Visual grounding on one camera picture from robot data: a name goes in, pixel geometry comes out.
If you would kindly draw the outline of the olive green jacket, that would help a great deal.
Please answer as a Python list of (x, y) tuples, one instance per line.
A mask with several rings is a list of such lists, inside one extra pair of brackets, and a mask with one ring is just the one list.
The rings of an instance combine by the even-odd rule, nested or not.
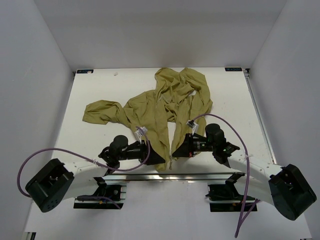
[(132, 131), (146, 127), (151, 147), (164, 159), (155, 166), (161, 172), (192, 131), (189, 120), (195, 119), (198, 134), (204, 134), (207, 123), (203, 114), (211, 111), (213, 102), (205, 75), (194, 69), (161, 68), (154, 77), (155, 89), (130, 98), (125, 106), (108, 100), (92, 102), (85, 107), (82, 120), (99, 125), (119, 123)]

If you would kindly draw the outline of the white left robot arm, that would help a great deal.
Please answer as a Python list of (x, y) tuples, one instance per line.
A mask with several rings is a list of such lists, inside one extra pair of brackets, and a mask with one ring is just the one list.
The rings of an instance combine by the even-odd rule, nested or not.
[(25, 186), (28, 195), (43, 213), (53, 210), (69, 198), (78, 201), (98, 201), (100, 204), (114, 204), (121, 209), (120, 187), (108, 186), (103, 179), (120, 167), (124, 160), (139, 160), (141, 164), (152, 166), (166, 161), (156, 153), (149, 141), (136, 141), (129, 144), (128, 138), (118, 135), (105, 147), (96, 160), (61, 162), (51, 159)]

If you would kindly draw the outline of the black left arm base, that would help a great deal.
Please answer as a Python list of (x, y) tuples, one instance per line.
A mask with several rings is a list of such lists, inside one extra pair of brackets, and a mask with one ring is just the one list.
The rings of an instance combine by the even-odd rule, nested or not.
[(127, 193), (127, 184), (96, 178), (97, 189), (91, 195), (81, 195), (75, 198), (74, 209), (87, 210), (121, 210)]

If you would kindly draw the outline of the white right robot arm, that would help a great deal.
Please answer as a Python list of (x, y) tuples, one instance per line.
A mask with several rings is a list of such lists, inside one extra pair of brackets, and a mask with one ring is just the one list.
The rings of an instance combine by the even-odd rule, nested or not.
[(236, 171), (221, 188), (212, 189), (207, 194), (212, 201), (240, 200), (247, 191), (247, 196), (273, 205), (282, 216), (294, 221), (317, 200), (298, 167), (250, 157), (228, 142), (216, 123), (205, 127), (205, 136), (187, 133), (182, 145), (172, 155), (190, 158), (199, 152), (211, 152), (219, 164)]

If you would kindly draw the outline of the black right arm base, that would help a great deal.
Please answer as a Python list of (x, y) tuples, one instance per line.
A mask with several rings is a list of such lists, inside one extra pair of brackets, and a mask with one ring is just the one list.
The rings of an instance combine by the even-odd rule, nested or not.
[(211, 183), (208, 185), (208, 193), (205, 195), (209, 200), (211, 213), (240, 212), (243, 203), (244, 190), (237, 191), (237, 180), (246, 180), (244, 173), (233, 173), (223, 183)]

